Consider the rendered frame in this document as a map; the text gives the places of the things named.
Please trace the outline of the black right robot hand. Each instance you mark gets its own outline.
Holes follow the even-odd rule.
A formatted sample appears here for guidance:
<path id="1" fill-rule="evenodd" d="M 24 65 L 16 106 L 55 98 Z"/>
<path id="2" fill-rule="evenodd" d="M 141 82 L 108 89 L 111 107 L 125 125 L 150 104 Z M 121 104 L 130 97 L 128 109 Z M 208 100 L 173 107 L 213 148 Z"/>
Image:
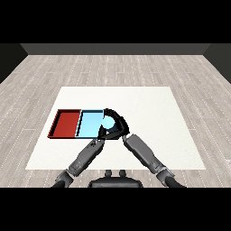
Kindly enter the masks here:
<path id="1" fill-rule="evenodd" d="M 121 136 L 129 134 L 129 126 L 127 122 L 115 110 L 106 108 L 104 110 L 104 115 L 112 117 L 115 121 L 115 127 L 117 128 L 116 131 L 109 132 L 105 135 L 107 140 L 119 139 Z"/>

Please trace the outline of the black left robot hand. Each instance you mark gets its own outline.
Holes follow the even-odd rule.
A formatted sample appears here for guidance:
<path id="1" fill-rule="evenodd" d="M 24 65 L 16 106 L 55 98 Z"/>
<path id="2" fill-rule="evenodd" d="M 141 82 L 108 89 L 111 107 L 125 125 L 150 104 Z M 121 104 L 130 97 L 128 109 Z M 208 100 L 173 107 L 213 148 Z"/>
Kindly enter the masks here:
<path id="1" fill-rule="evenodd" d="M 121 132 L 114 126 L 109 129 L 105 129 L 104 126 L 100 126 L 98 131 L 98 140 L 118 140 L 121 136 Z"/>

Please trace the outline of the small blue can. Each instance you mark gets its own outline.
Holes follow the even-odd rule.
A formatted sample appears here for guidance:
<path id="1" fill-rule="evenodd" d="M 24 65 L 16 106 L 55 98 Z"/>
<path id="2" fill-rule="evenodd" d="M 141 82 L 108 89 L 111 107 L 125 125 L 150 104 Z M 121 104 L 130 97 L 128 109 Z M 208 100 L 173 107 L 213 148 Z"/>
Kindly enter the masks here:
<path id="1" fill-rule="evenodd" d="M 116 122 L 113 117 L 105 115 L 102 120 L 102 126 L 107 133 L 113 133 L 117 131 Z"/>

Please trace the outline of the shallow light blue open box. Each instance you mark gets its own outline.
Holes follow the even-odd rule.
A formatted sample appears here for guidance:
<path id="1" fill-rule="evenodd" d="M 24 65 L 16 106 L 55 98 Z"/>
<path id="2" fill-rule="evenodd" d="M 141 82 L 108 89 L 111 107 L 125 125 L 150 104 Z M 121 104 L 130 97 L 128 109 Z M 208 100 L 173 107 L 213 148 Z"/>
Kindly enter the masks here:
<path id="1" fill-rule="evenodd" d="M 103 118 L 103 109 L 83 109 L 80 113 L 75 137 L 77 139 L 97 138 Z"/>

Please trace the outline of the shallow red open box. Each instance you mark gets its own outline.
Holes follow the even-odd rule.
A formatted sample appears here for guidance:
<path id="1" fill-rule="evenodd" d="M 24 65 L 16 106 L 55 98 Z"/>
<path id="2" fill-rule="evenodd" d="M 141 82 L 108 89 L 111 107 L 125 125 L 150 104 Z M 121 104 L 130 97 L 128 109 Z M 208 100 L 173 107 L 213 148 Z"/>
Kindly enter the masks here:
<path id="1" fill-rule="evenodd" d="M 74 139 L 78 127 L 80 109 L 59 109 L 48 133 L 50 139 Z"/>

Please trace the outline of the dark grey robot body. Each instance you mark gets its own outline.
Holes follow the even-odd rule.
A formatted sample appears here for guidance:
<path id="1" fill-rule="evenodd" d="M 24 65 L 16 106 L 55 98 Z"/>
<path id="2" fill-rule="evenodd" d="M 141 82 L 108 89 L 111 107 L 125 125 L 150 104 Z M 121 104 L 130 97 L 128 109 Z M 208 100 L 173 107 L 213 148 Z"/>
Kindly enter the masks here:
<path id="1" fill-rule="evenodd" d="M 143 184 L 139 180 L 135 180 L 126 176 L 125 170 L 119 171 L 118 177 L 112 176 L 111 170 L 105 171 L 105 176 L 96 180 L 92 180 L 88 184 L 89 188 L 142 188 Z"/>

